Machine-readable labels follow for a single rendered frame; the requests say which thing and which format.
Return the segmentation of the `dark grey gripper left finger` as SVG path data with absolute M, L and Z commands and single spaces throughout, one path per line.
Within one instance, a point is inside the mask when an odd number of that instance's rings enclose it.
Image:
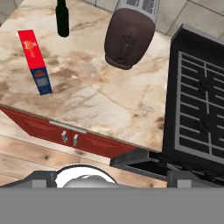
M 18 181 L 3 185 L 6 187 L 18 188 L 55 188 L 56 172 L 55 171 L 34 171 L 27 177 Z

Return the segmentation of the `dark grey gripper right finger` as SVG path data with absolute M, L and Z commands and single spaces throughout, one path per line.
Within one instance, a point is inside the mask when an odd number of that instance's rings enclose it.
M 168 188 L 224 188 L 224 183 L 216 184 L 198 178 L 190 171 L 169 171 L 167 173 Z

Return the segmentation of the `red and blue food box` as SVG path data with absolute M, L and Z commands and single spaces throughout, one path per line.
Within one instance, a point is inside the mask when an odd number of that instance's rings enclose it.
M 18 31 L 18 36 L 24 50 L 24 55 L 32 78 L 37 86 L 40 95 L 51 94 L 52 87 L 46 69 L 46 64 L 39 49 L 33 30 Z

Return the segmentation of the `white round object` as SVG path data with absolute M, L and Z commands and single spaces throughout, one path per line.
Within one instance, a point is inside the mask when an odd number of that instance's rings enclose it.
M 63 188 L 72 179 L 97 179 L 116 184 L 116 180 L 104 170 L 91 164 L 71 164 L 56 171 L 56 185 Z

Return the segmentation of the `red cupboard door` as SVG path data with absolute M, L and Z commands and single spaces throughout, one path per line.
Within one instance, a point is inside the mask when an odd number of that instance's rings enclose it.
M 112 140 L 104 136 L 97 136 L 89 132 L 87 132 L 87 134 L 82 134 L 73 131 L 73 139 L 75 134 L 79 135 L 75 149 L 90 152 L 106 158 L 115 158 L 135 149 L 134 146 L 126 143 L 117 142 L 116 140 Z
M 62 142 L 61 133 L 66 131 L 67 142 L 66 146 L 71 146 L 71 131 L 65 128 L 51 125 L 48 120 L 38 118 L 35 115 L 28 115 L 16 110 L 0 106 L 0 109 L 22 130 L 32 137 L 41 138 L 57 144 L 64 144 Z

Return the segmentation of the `black hob with grey grates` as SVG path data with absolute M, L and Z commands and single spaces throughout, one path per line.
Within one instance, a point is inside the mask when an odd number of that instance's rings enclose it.
M 224 41 L 187 24 L 171 38 L 163 154 L 224 177 Z

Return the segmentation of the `brown toaster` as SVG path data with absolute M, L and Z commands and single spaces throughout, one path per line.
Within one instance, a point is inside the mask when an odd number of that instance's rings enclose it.
M 131 69 L 147 51 L 155 30 L 159 0 L 118 0 L 104 41 L 105 60 Z

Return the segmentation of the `dark green bottle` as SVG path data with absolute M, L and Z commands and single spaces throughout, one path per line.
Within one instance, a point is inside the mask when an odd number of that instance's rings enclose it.
M 55 12 L 58 34 L 66 38 L 69 36 L 69 12 L 66 0 L 57 0 Z

